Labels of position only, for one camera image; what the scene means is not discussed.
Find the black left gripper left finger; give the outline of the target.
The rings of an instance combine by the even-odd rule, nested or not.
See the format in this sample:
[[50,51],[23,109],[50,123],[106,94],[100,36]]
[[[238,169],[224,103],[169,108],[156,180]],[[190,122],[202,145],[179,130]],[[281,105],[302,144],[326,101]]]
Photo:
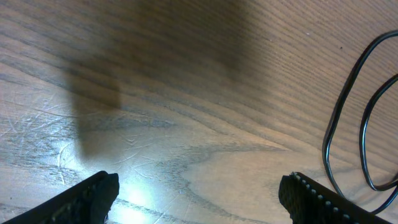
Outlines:
[[118,174],[102,170],[5,224],[104,224],[118,195]]

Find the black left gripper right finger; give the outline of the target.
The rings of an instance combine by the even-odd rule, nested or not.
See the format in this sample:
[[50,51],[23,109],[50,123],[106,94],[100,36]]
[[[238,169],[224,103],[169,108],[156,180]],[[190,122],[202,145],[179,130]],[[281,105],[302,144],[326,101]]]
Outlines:
[[279,202],[294,224],[390,224],[300,172],[281,178]]

